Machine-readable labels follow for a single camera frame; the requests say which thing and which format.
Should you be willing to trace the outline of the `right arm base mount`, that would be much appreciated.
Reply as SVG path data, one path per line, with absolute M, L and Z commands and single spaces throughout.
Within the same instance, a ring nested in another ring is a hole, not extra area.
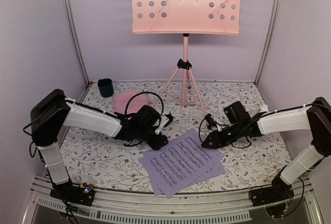
M 253 206 L 261 206 L 293 198 L 294 191 L 291 185 L 280 181 L 273 182 L 268 187 L 252 188 L 248 193 L 248 197 Z

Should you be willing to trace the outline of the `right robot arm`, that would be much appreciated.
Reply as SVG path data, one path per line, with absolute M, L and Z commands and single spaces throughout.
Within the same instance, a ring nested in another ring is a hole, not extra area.
M 279 201 L 294 181 L 330 156 L 330 104 L 323 97 L 301 106 L 250 116 L 241 102 L 224 108 L 230 122 L 225 128 L 210 132 L 202 140 L 203 148 L 218 149 L 243 137 L 262 137 L 276 132 L 307 130 L 311 143 L 272 180 L 267 196 Z

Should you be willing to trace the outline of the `pink music stand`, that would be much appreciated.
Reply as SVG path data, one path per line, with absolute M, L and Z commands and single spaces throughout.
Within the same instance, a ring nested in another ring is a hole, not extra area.
M 183 58 L 171 75 L 183 72 L 182 106 L 187 101 L 186 91 L 193 86 L 196 102 L 205 114 L 203 99 L 188 61 L 188 44 L 191 34 L 237 36 L 239 34 L 240 0 L 132 0 L 132 32 L 134 34 L 181 34 Z

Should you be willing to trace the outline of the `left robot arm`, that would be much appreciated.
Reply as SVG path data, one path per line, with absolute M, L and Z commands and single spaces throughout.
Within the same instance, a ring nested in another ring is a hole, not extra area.
M 167 145 L 162 130 L 173 122 L 173 116 L 143 105 L 136 113 L 108 113 L 65 96 L 61 89 L 53 90 L 31 110 L 31 121 L 23 132 L 32 139 L 57 192 L 65 200 L 73 200 L 77 189 L 71 185 L 64 165 L 57 136 L 62 127 L 77 127 L 125 142 L 126 147 L 146 143 L 157 151 Z

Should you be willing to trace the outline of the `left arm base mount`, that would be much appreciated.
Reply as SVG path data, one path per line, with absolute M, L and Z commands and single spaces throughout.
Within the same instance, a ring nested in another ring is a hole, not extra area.
M 65 203 L 75 203 L 85 206 L 92 206 L 95 198 L 95 191 L 92 185 L 83 183 L 75 185 L 69 180 L 63 184 L 52 183 L 52 190 L 50 196 Z

